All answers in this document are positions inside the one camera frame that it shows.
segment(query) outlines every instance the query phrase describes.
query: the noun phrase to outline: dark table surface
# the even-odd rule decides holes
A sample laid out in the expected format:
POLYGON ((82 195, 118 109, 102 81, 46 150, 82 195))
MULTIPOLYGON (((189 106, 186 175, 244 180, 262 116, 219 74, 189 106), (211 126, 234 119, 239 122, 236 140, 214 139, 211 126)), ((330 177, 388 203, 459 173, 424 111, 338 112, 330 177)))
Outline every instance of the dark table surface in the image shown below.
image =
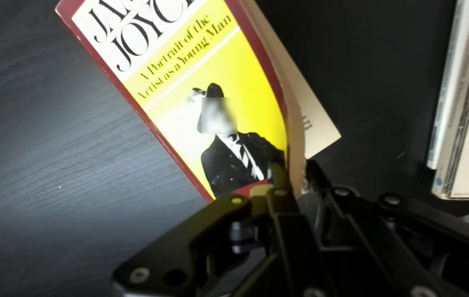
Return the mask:
MULTIPOLYGON (((0 0, 0 296, 109 296, 120 261, 204 206, 54 5, 0 0)), ((452 2, 260 5, 343 134, 317 157, 330 180, 427 197, 452 2)))

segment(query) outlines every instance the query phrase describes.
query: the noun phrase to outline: black hat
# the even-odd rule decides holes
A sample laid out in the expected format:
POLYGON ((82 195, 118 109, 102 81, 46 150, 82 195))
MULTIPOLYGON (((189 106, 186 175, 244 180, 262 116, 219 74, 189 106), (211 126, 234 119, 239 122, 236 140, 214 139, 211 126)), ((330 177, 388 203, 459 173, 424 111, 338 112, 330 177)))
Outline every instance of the black hat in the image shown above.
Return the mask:
POLYGON ((206 106, 211 102, 211 101, 219 101, 223 104, 224 98, 223 98, 223 91, 218 84, 211 83, 206 91, 201 91, 201 89, 193 89, 194 93, 199 93, 199 94, 204 94, 204 101, 203 101, 203 106, 201 106, 201 111, 199 111, 199 117, 198 117, 198 126, 196 126, 196 131, 199 134, 204 134, 204 111, 206 111, 206 106))

